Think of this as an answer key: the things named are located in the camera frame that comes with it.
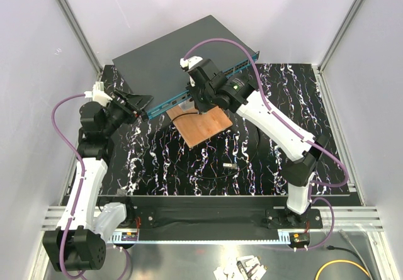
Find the grey network switch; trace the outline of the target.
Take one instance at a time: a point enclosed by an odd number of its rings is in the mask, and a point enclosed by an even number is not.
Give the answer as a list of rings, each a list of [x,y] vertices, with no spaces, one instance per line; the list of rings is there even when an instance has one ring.
[[[113,65],[134,94],[150,95],[148,119],[190,98],[190,78],[179,66],[187,52],[214,64],[230,76],[249,66],[246,54],[228,43],[242,42],[214,16],[208,15],[113,59]]]

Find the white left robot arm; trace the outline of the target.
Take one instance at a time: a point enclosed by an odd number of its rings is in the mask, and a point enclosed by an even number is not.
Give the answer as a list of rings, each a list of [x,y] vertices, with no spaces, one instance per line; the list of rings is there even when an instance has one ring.
[[[59,137],[77,158],[76,176],[71,194],[55,230],[44,233],[42,243],[56,271],[68,279],[79,279],[85,271],[102,268],[106,244],[119,225],[131,226],[136,212],[127,201],[106,204],[95,216],[98,193],[113,154],[113,134],[124,124],[145,118],[151,95],[130,94],[115,89],[83,93],[89,101],[79,109],[81,127],[78,145],[61,133]]]

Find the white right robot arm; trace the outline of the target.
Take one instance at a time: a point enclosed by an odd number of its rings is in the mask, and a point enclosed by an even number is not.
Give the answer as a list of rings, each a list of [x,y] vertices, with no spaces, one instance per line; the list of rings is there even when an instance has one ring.
[[[309,219],[309,182],[321,157],[315,136],[295,124],[278,108],[267,107],[257,82],[243,74],[226,77],[210,60],[193,56],[181,59],[180,67],[190,78],[187,90],[196,109],[205,113],[219,107],[251,122],[286,154],[281,176],[288,183],[286,220],[301,227]]]

